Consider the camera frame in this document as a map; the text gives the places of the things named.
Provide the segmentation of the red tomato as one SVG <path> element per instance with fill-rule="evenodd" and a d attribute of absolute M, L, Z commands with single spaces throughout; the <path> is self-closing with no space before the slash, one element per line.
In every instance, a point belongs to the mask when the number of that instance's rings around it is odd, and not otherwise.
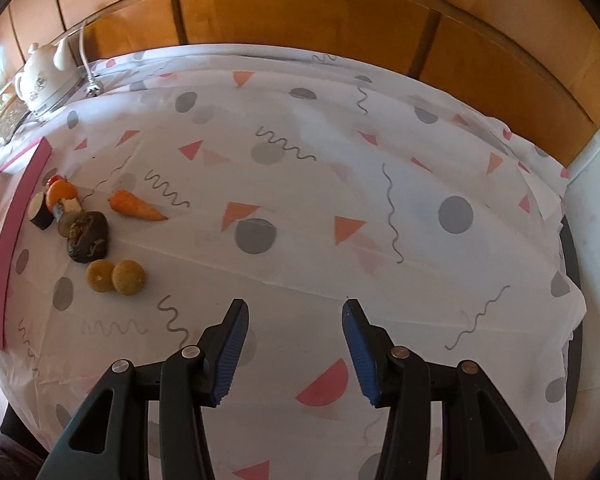
<path fill-rule="evenodd" d="M 46 188 L 50 188 L 55 182 L 65 181 L 64 177 L 61 177 L 59 174 L 54 174 L 53 177 L 50 177 L 46 182 Z"/>

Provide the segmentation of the dark brown round fruit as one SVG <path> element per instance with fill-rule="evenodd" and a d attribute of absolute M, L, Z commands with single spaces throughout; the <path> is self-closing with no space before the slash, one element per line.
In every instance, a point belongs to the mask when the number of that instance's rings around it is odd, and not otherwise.
<path fill-rule="evenodd" d="M 108 254 L 109 226 L 106 217 L 99 211 L 80 214 L 70 226 L 67 252 L 77 263 L 91 263 L 105 259 Z"/>

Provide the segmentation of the large orange fruit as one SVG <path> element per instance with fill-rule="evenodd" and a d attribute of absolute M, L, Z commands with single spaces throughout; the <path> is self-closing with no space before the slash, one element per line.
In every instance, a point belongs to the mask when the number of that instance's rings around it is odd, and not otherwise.
<path fill-rule="evenodd" d="M 52 211 L 61 200 L 73 200 L 78 197 L 78 189 L 66 180 L 57 180 L 46 191 L 46 207 Z"/>

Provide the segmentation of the dark cylinder with white top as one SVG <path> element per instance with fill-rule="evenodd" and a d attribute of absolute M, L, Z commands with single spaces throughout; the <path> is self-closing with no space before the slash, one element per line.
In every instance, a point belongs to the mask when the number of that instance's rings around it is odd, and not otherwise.
<path fill-rule="evenodd" d="M 45 192 L 37 192 L 32 196 L 27 209 L 27 217 L 34 226 L 42 231 L 53 224 L 55 218 L 46 205 Z"/>

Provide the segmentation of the ornate tissue box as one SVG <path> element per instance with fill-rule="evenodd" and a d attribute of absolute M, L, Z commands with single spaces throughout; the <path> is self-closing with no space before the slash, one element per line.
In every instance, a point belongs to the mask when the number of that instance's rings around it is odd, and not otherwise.
<path fill-rule="evenodd" d="M 0 94 L 0 145 L 5 145 L 12 140 L 17 129 L 29 114 L 30 110 L 27 104 L 15 93 L 3 92 Z"/>

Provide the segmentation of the white ceramic electric kettle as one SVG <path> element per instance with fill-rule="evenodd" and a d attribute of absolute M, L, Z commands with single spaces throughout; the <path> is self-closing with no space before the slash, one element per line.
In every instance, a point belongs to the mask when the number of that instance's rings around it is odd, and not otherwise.
<path fill-rule="evenodd" d="M 29 57 L 14 78 L 15 92 L 35 116 L 53 108 L 79 82 L 79 66 L 66 38 L 53 44 L 30 44 Z"/>

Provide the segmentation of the yellow lemon half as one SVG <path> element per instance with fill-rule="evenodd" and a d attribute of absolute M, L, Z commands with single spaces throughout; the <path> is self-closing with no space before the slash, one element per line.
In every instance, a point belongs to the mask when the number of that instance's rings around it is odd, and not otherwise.
<path fill-rule="evenodd" d="M 144 288 L 146 273 L 136 261 L 123 260 L 114 266 L 111 281 L 118 294 L 133 296 Z"/>
<path fill-rule="evenodd" d="M 99 259 L 91 262 L 86 269 L 87 285 L 95 292 L 111 292 L 114 290 L 112 272 L 114 264 L 109 260 Z"/>

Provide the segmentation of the patterned white tablecloth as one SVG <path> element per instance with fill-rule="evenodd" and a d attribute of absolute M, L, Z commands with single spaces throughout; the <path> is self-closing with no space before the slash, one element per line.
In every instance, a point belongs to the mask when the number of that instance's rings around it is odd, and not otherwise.
<path fill-rule="evenodd" d="M 23 221 L 0 384 L 46 446 L 114 361 L 156 362 L 245 300 L 230 392 L 204 416 L 221 479 L 367 479 L 387 415 L 355 377 L 357 299 L 430 362 L 476 361 L 554 467 L 566 350 L 585 302 L 559 231 L 568 170 L 497 119 L 410 78 L 292 49 L 184 47 L 96 64 L 78 93 L 0 148 L 45 138 L 59 174 L 133 260 L 136 295 L 94 292 L 56 228 Z M 127 190 L 168 218 L 122 216 Z"/>

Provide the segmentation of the pink shallow cardboard tray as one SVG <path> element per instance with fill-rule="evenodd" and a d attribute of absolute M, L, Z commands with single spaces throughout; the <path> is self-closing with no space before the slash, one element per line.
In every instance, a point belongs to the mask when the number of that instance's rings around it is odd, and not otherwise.
<path fill-rule="evenodd" d="M 12 256 L 29 200 L 52 153 L 52 146 L 45 138 L 32 143 L 22 152 L 26 163 L 23 170 L 15 174 L 14 188 L 6 192 L 6 211 L 0 227 L 0 350 L 5 347 L 5 309 Z"/>

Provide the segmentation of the small orange carrot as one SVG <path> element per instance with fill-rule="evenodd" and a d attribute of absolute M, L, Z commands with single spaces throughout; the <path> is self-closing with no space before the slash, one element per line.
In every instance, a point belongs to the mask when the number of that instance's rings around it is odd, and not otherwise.
<path fill-rule="evenodd" d="M 114 191 L 108 200 L 110 208 L 122 216 L 146 221 L 164 221 L 168 217 L 127 190 Z"/>

